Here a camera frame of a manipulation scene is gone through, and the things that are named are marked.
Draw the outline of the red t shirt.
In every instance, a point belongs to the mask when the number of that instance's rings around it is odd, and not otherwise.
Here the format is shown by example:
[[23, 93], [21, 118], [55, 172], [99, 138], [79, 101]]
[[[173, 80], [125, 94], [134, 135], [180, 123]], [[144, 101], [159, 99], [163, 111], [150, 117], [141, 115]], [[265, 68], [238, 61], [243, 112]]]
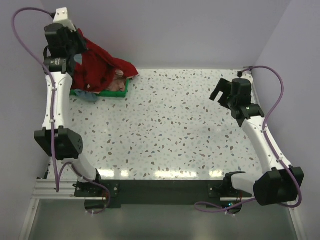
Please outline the red t shirt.
[[118, 72], [126, 79], [138, 75], [132, 63], [113, 57], [88, 38], [84, 40], [87, 51], [81, 54], [82, 62], [76, 64], [72, 90], [99, 93], [112, 84]]

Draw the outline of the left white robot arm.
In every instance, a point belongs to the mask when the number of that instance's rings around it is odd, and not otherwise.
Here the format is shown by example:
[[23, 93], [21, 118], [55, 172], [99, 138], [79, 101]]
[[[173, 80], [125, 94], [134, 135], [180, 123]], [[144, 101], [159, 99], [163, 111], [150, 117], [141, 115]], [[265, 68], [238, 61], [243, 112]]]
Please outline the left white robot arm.
[[46, 113], [42, 128], [34, 132], [34, 139], [52, 158], [55, 190], [60, 191], [63, 173], [58, 161], [72, 167], [78, 181], [86, 184], [86, 191], [99, 196], [104, 184], [97, 180], [98, 171], [82, 155], [83, 138], [70, 129], [69, 97], [76, 68], [75, 55], [87, 50], [84, 38], [76, 29], [61, 23], [52, 23], [44, 28], [50, 56], [41, 61], [47, 84]]

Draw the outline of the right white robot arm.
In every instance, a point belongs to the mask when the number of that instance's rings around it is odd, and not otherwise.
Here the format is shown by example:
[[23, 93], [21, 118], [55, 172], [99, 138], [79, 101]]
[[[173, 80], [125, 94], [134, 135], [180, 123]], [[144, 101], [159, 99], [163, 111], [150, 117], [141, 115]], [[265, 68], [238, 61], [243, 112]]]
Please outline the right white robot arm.
[[223, 192], [230, 197], [239, 191], [246, 192], [253, 195], [261, 206], [299, 202], [304, 172], [291, 164], [268, 133], [263, 110], [252, 103], [251, 82], [245, 78], [232, 81], [221, 78], [210, 100], [215, 100], [219, 93], [222, 95], [218, 103], [230, 110], [231, 116], [248, 136], [262, 169], [258, 179], [243, 171], [227, 173], [223, 179]]

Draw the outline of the light blue t shirt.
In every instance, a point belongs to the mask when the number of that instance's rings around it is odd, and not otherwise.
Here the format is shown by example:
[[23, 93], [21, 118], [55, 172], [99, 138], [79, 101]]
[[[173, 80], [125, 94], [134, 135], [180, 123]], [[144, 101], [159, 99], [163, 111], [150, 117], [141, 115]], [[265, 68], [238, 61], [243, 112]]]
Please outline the light blue t shirt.
[[96, 103], [99, 100], [97, 94], [94, 92], [87, 92], [81, 89], [75, 89], [73, 92], [78, 98], [89, 103]]

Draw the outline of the pink t shirt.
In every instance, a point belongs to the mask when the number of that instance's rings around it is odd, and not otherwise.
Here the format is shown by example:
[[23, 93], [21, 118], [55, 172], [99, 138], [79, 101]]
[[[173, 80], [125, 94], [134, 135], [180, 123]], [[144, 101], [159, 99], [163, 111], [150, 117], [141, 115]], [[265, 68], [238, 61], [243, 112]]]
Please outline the pink t shirt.
[[106, 90], [111, 92], [124, 92], [126, 89], [126, 82], [127, 77], [125, 77], [123, 71], [116, 70], [114, 78]]

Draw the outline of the green plastic bin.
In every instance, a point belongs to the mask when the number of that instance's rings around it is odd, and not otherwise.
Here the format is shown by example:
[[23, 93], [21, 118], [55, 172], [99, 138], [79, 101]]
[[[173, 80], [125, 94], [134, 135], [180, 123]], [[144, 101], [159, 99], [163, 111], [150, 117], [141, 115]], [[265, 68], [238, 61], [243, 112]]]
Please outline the green plastic bin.
[[[103, 90], [101, 92], [95, 93], [98, 97], [103, 97], [103, 98], [125, 98], [128, 92], [128, 86], [129, 86], [129, 81], [131, 79], [127, 78], [126, 81], [126, 85], [125, 85], [125, 90], [123, 92], [121, 91], [116, 91], [116, 92], [112, 92], [112, 91], [108, 91], [108, 90]], [[71, 96], [76, 96], [74, 93], [74, 89], [70, 90], [70, 95]]]

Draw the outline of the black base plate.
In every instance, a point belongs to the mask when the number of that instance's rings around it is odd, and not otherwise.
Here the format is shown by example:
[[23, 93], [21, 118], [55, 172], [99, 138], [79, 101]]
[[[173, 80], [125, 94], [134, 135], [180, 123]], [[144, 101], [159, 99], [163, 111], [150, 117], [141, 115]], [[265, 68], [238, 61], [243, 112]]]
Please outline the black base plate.
[[84, 198], [86, 210], [119, 209], [123, 205], [190, 206], [209, 202], [228, 207], [252, 195], [225, 187], [222, 180], [99, 180], [77, 182], [74, 196]]

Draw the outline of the aluminium frame rail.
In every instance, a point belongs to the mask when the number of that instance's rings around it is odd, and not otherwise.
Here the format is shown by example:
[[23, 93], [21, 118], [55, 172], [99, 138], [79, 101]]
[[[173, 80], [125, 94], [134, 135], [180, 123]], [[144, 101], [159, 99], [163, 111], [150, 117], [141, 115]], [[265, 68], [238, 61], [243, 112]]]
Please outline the aluminium frame rail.
[[74, 215], [84, 213], [80, 206], [84, 198], [75, 197], [74, 183], [74, 179], [64, 179], [60, 191], [56, 192], [54, 179], [35, 181], [18, 237], [20, 240], [54, 240], [67, 234]]

